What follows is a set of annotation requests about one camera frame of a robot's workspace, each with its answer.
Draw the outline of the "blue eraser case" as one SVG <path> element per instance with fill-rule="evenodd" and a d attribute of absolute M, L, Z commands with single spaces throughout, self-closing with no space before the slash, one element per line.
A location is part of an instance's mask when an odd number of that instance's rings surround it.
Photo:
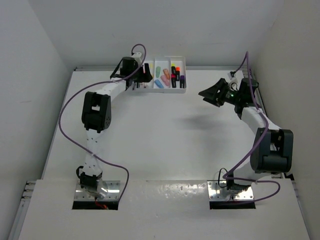
<path fill-rule="evenodd" d="M 162 85 L 162 83 L 161 83 L 158 79 L 156 79 L 156 80 L 154 81 L 154 84 L 155 84 L 159 89 L 164 89 L 164 86 Z"/>

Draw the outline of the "green eraser case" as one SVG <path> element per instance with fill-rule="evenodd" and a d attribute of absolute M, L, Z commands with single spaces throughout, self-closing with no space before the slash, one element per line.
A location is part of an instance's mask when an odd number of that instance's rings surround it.
<path fill-rule="evenodd" d="M 160 77 L 160 74 L 161 74 L 161 67 L 160 67 L 160 66 L 157 66 L 156 69 L 155 69 L 155 76 L 156 76 L 156 78 L 159 78 L 159 77 Z"/>

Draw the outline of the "orange eraser case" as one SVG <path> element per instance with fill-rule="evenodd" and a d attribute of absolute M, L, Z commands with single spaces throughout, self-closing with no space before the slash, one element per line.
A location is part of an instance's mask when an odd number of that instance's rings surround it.
<path fill-rule="evenodd" d="M 165 77 L 166 77 L 168 80 L 171 79 L 171 75 L 170 75 L 169 70 L 168 70 L 167 68 L 164 68 L 164 69 L 163 69 L 163 73 L 164 73 Z"/>

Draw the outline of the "pink cap black highlighter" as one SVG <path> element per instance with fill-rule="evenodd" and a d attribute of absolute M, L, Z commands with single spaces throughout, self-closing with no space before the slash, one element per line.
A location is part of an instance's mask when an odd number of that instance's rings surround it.
<path fill-rule="evenodd" d="M 176 81 L 177 81 L 177 77 L 175 74 L 172 73 L 171 74 L 171 87 L 174 89 L 177 87 Z"/>

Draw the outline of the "yellow cap black highlighter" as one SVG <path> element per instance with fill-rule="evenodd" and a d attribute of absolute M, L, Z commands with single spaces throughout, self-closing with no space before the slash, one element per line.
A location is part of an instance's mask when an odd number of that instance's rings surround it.
<path fill-rule="evenodd" d="M 172 73 L 173 75 L 176 75 L 176 67 L 175 67 L 174 64 L 171 65 L 171 73 Z"/>

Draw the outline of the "orange cap highlighter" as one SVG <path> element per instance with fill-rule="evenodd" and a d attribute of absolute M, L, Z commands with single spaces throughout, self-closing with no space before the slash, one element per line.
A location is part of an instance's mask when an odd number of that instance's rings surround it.
<path fill-rule="evenodd" d="M 176 79 L 179 80 L 179 78 L 180 78 L 180 67 L 178 67 L 178 66 L 175 68 L 175 75 L 176 75 Z"/>

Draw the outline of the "purple cap black highlighter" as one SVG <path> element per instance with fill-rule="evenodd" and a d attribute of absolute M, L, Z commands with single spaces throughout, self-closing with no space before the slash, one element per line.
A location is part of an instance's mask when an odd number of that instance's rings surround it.
<path fill-rule="evenodd" d="M 179 85 L 181 89 L 186 88 L 186 77 L 184 75 L 181 75 L 179 78 Z"/>

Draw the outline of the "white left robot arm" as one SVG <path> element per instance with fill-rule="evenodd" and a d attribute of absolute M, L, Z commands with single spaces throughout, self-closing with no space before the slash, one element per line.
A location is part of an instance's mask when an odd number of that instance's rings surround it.
<path fill-rule="evenodd" d="M 143 64 L 144 59 L 142 52 L 123 57 L 112 72 L 110 82 L 97 91 L 88 91 L 84 96 L 81 121 L 86 130 L 89 156 L 85 158 L 84 165 L 77 169 L 77 176 L 80 186 L 90 192 L 97 192 L 102 185 L 103 170 L 95 155 L 98 154 L 99 138 L 111 124 L 112 101 L 135 83 L 149 83 L 152 80 L 149 65 Z"/>

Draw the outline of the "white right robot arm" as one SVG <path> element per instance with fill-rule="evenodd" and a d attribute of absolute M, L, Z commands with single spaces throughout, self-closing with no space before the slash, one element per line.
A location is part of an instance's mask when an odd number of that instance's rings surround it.
<path fill-rule="evenodd" d="M 294 134 L 279 127 L 264 114 L 255 99 L 258 87 L 256 80 L 243 78 L 239 89 L 233 90 L 221 78 L 215 85 L 199 92 L 205 102 L 216 107 L 225 103 L 233 105 L 238 118 L 255 134 L 251 150 L 223 176 L 229 191 L 246 190 L 259 179 L 287 173 L 292 167 Z"/>

